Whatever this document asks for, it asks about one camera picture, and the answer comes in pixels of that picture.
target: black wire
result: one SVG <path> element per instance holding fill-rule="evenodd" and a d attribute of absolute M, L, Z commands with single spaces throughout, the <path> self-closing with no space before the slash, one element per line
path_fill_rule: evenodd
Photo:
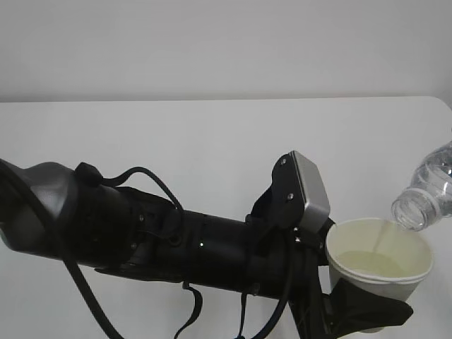
<path fill-rule="evenodd" d="M 264 339 L 270 332 L 275 328 L 276 324 L 280 320 L 284 312 L 285 305 L 289 300 L 290 290 L 292 289 L 292 281 L 294 276 L 294 256 L 295 256 L 295 244 L 292 235 L 292 230 L 286 230 L 284 232 L 285 246 L 287 247 L 287 273 L 285 277 L 284 289 L 282 291 L 281 298 L 276 304 L 275 311 L 271 315 L 270 319 L 267 321 L 265 326 L 252 338 L 252 339 Z"/>
<path fill-rule="evenodd" d="M 132 167 L 131 169 L 128 169 L 123 174 L 120 174 L 119 176 L 111 179 L 104 178 L 102 180 L 102 184 L 105 186 L 110 187 L 116 187 L 119 185 L 122 185 L 126 180 L 134 173 L 144 173 L 148 177 L 150 177 L 161 189 L 165 192 L 165 194 L 168 196 L 168 198 L 171 200 L 171 202 L 176 206 L 177 210 L 181 213 L 181 215 L 184 214 L 184 209 L 182 208 L 181 203 L 177 200 L 177 198 L 174 196 L 174 194 L 168 189 L 167 185 L 160 180 L 157 175 L 155 175 L 153 172 L 151 172 L 149 169 L 144 167 Z"/>
<path fill-rule="evenodd" d="M 57 222 L 50 215 L 48 210 L 41 204 L 40 200 L 31 191 L 30 187 L 19 178 L 16 173 L 10 169 L 4 162 L 0 161 L 0 173 L 7 178 L 9 184 L 19 193 L 20 197 L 31 207 L 42 226 L 52 237 L 56 249 L 64 262 L 69 274 L 80 291 L 85 303 L 93 314 L 95 320 L 110 339 L 124 339 L 108 320 L 99 302 L 96 300 L 93 291 L 83 276 L 80 268 L 71 252 L 67 249 L 66 244 L 59 234 Z"/>

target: paper cup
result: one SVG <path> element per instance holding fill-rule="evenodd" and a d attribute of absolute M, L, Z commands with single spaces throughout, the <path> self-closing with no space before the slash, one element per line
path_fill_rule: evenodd
<path fill-rule="evenodd" d="M 352 252 L 353 256 L 359 258 L 370 258 L 366 259 L 369 260 L 369 265 L 358 267 L 357 264 L 363 265 L 363 262 L 350 260 L 347 252 Z M 357 252 L 367 253 L 359 256 Z M 331 288 L 339 278 L 343 278 L 367 292 L 402 301 L 407 300 L 433 266 L 432 251 L 418 232 L 404 230 L 395 222 L 378 218 L 357 219 L 333 225 L 326 237 L 326 253 Z M 372 261 L 374 257 L 369 257 L 372 253 L 390 259 L 390 263 L 396 264 L 395 267 L 401 271 L 384 271 L 386 267 L 381 267 L 384 261 L 378 267 Z M 365 332 L 377 332 L 381 329 Z"/>

